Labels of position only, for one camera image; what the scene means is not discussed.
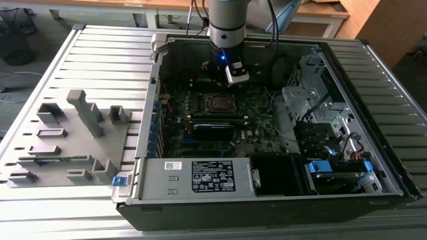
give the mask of aluminum extrusion table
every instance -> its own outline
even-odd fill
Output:
[[[181,30],[87,25],[75,28],[46,71],[0,145],[0,235],[14,239],[203,239],[284,236],[427,227],[427,200],[377,211],[352,222],[139,232],[122,217],[111,200],[113,187],[66,186],[10,188],[10,172],[19,168],[6,150],[29,140],[38,127],[37,108],[45,101],[69,104],[70,89],[83,89],[99,108],[122,105],[133,110],[122,171],[134,167],[141,119],[151,71],[151,39],[157,32]],[[254,35],[270,38],[270,35]],[[427,190],[427,117],[370,45],[358,40],[282,36],[328,42],[365,103],[420,188]]]

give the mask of table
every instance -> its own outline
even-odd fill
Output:
[[[393,229],[404,229],[408,236],[410,229],[427,227],[425,198],[398,209],[377,211],[349,222],[270,228],[261,226],[207,231],[141,232],[117,211],[111,200],[113,188],[109,185],[10,188],[6,181],[9,172],[19,165],[17,156],[7,152],[15,151],[15,147],[33,137],[31,133],[38,128],[34,121],[39,119],[35,112],[42,102],[54,101],[67,105],[66,95],[59,92],[73,88],[85,89],[90,102],[97,103],[101,109],[115,104],[133,110],[134,126],[129,129],[122,160],[127,164],[122,165],[121,170],[134,169],[145,95],[151,78],[151,39],[155,33],[185,34],[185,31],[91,25],[83,30],[77,28],[71,31],[0,145],[2,239],[266,239],[298,234],[313,234],[320,239],[360,239],[361,234],[386,239],[380,237],[385,230],[388,233]],[[250,37],[269,39],[270,35],[250,34]],[[416,136],[427,133],[424,125],[426,115],[420,111],[414,99],[372,46],[364,45],[358,40],[298,36],[281,36],[281,39],[324,41],[330,45],[388,140],[400,158],[405,160],[408,171],[426,192],[426,168],[424,170],[418,166],[426,164],[427,137]],[[422,146],[412,150],[402,146],[402,143],[412,146],[414,141]],[[350,231],[358,233],[345,237]]]
[[[206,16],[202,2],[198,0],[198,6],[202,16]],[[159,28],[159,15],[189,15],[190,0],[0,0],[0,6],[146,14],[149,28]],[[51,13],[54,18],[59,17],[58,11]],[[194,10],[191,15],[198,16],[198,12]],[[293,22],[328,25],[322,36],[334,38],[349,17],[350,14],[337,11],[330,3],[308,2],[301,6]]]

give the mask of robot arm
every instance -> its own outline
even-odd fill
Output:
[[[292,23],[302,0],[273,0],[280,30]],[[243,56],[247,21],[274,32],[273,15],[268,0],[210,0],[211,72],[219,69],[215,81],[233,85],[250,80]]]

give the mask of wooden cabinet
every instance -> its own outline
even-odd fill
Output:
[[[427,0],[341,0],[352,17],[337,38],[366,39],[393,68],[427,31]]]

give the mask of sticker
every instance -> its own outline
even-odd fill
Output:
[[[182,170],[183,162],[182,161],[167,161],[165,162],[165,170]]]
[[[143,7],[143,4],[134,4],[134,3],[126,3],[123,4],[126,7],[139,7],[142,8]]]
[[[195,193],[237,191],[233,161],[194,161],[191,174]]]

